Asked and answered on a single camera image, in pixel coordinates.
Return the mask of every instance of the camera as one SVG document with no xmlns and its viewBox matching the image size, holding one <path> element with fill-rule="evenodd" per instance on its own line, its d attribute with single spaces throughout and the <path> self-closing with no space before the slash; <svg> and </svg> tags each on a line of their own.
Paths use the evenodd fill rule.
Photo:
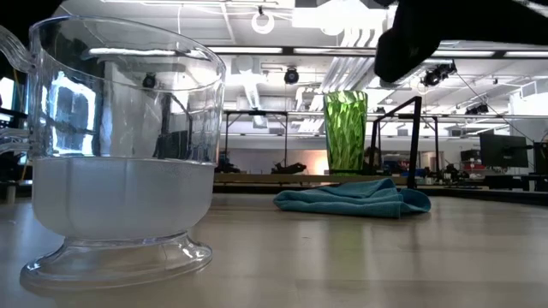
<svg viewBox="0 0 548 308">
<path fill-rule="evenodd" d="M 287 85 L 294 85 L 299 82 L 299 73 L 297 73 L 297 68 L 288 68 L 288 71 L 285 72 L 285 76 L 283 77 L 283 81 L 285 81 Z"/>
</svg>

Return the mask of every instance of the spotlight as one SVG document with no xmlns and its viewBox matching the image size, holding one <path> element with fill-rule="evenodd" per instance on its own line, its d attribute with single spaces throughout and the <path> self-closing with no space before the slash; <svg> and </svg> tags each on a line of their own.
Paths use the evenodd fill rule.
<svg viewBox="0 0 548 308">
<path fill-rule="evenodd" d="M 434 69 L 427 70 L 425 77 L 420 83 L 424 86 L 436 86 L 453 73 L 456 73 L 455 61 L 451 64 L 439 64 Z"/>
<path fill-rule="evenodd" d="M 480 106 L 476 107 L 478 109 L 478 113 L 488 113 L 489 107 L 487 107 L 486 104 L 481 104 Z"/>
<path fill-rule="evenodd" d="M 156 74 L 146 73 L 145 79 L 143 79 L 143 87 L 153 89 L 156 85 Z"/>
<path fill-rule="evenodd" d="M 283 81 L 285 81 L 288 85 L 294 85 L 299 82 L 299 73 L 297 73 L 297 68 L 288 68 L 288 71 L 285 72 L 285 76 L 283 77 Z"/>
</svg>

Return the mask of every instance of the monitor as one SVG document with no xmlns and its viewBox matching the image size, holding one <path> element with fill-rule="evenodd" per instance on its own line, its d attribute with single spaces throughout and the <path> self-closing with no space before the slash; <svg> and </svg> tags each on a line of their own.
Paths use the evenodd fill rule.
<svg viewBox="0 0 548 308">
<path fill-rule="evenodd" d="M 525 137 L 480 134 L 481 163 L 494 167 L 527 168 L 527 142 Z"/>
</svg>

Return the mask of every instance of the goblet base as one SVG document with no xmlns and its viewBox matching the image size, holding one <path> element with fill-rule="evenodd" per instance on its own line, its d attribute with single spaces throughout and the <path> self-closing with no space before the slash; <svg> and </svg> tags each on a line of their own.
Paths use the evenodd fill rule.
<svg viewBox="0 0 548 308">
<path fill-rule="evenodd" d="M 56 289 L 123 287 L 199 270 L 211 248 L 187 232 L 143 240 L 66 238 L 61 248 L 29 262 L 21 284 Z"/>
</svg>

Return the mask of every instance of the wooden table surface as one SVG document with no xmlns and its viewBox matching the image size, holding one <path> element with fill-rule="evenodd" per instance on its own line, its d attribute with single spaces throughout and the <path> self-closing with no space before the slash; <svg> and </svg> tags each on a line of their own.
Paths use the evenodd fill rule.
<svg viewBox="0 0 548 308">
<path fill-rule="evenodd" d="M 20 268 L 62 238 L 28 201 L 0 205 L 0 307 L 548 307 L 548 208 L 432 198 L 402 220 L 281 212 L 269 195 L 216 195 L 193 237 L 193 275 L 133 287 L 35 292 Z"/>
</svg>

